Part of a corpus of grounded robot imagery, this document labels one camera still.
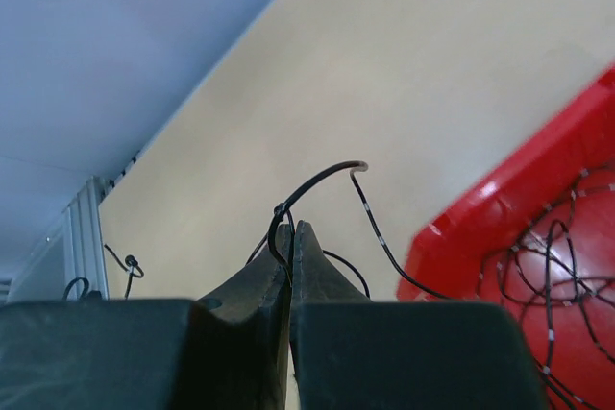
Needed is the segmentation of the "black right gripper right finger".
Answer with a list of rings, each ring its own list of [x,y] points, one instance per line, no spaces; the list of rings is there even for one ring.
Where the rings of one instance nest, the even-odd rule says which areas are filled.
[[[371,301],[294,238],[290,345],[304,409],[544,409],[512,317],[481,301]]]

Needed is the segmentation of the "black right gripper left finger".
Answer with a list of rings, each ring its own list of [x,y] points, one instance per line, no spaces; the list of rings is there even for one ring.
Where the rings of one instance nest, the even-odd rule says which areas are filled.
[[[199,300],[1,310],[5,409],[282,409],[290,285],[271,249]]]

